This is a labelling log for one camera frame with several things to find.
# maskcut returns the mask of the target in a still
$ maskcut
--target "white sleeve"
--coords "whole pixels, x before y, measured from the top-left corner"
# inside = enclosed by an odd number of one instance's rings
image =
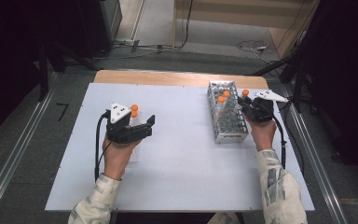
[[[72,210],[68,224],[109,223],[120,184],[121,181],[100,174],[91,195],[80,201]]]
[[[295,178],[282,168],[273,149],[257,152],[261,201],[267,224],[308,223]]]

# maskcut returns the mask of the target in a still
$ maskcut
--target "orange object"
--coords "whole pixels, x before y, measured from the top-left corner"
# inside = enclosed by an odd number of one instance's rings
[[[132,110],[131,111],[131,117],[136,118],[138,116],[138,111]]]
[[[249,95],[249,91],[248,90],[243,90],[242,91],[242,96],[248,96]]]
[[[132,111],[138,111],[138,105],[132,105],[131,106]]]
[[[223,96],[227,98],[229,96],[229,91],[224,91]]]
[[[217,97],[217,102],[218,103],[224,103],[225,102],[225,97],[223,97],[223,96]]]

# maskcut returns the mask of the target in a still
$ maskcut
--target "human hand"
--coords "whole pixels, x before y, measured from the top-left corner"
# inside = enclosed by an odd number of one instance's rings
[[[133,149],[138,146],[142,140],[121,145],[111,142],[105,136],[103,140],[104,172],[103,174],[111,179],[121,180],[124,175],[127,164],[130,161]]]
[[[254,138],[255,148],[257,151],[272,148],[272,140],[277,129],[275,121],[269,120],[263,123],[256,123],[248,119],[246,116],[245,119],[251,125],[251,134]]]

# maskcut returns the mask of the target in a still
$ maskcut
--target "table surface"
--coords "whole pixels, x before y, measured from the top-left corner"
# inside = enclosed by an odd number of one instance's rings
[[[96,120],[112,99],[123,105],[138,101],[145,119],[151,113],[156,114],[153,135],[140,145],[139,161],[130,163],[126,169],[115,209],[127,212],[262,209],[252,136],[249,134],[241,144],[216,145],[213,142],[212,119],[206,97],[210,80],[235,80],[238,91],[250,89],[251,94],[256,89],[268,87],[262,77],[98,72],[94,83],[89,85],[46,210],[71,210],[92,190],[95,137],[90,136],[95,136]],[[305,209],[314,210],[287,133],[285,136],[288,142],[286,168],[302,189]],[[280,135],[276,134],[273,146],[280,156],[279,145]]]

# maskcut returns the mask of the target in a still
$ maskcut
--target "test tube rack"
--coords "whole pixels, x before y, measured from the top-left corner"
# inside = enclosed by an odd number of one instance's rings
[[[222,113],[216,115],[217,98],[224,91],[229,91],[226,105]],[[208,98],[213,120],[214,142],[222,143],[241,143],[248,135],[248,129],[238,107],[238,93],[234,81],[210,81],[208,86]]]

